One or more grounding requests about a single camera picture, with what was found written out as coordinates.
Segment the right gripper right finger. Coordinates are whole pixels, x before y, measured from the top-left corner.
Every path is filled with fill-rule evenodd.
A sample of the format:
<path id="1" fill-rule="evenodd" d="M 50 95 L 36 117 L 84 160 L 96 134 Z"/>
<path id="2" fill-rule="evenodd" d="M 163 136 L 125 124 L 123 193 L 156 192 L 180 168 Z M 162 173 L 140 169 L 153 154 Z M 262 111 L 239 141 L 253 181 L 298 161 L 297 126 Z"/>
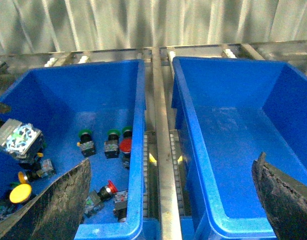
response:
<path id="1" fill-rule="evenodd" d="M 278 240 L 307 240 L 307 186 L 266 161 L 261 152 L 251 174 L 258 199 Z"/>

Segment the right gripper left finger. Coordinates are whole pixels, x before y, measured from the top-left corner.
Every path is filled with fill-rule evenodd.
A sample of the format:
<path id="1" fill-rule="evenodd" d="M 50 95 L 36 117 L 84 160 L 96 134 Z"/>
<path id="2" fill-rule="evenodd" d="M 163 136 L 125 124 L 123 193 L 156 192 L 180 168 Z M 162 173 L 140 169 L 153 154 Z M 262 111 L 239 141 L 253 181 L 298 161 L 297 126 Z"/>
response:
<path id="1" fill-rule="evenodd" d="M 85 211 L 91 163 L 82 160 L 0 222 L 0 240 L 72 240 Z"/>

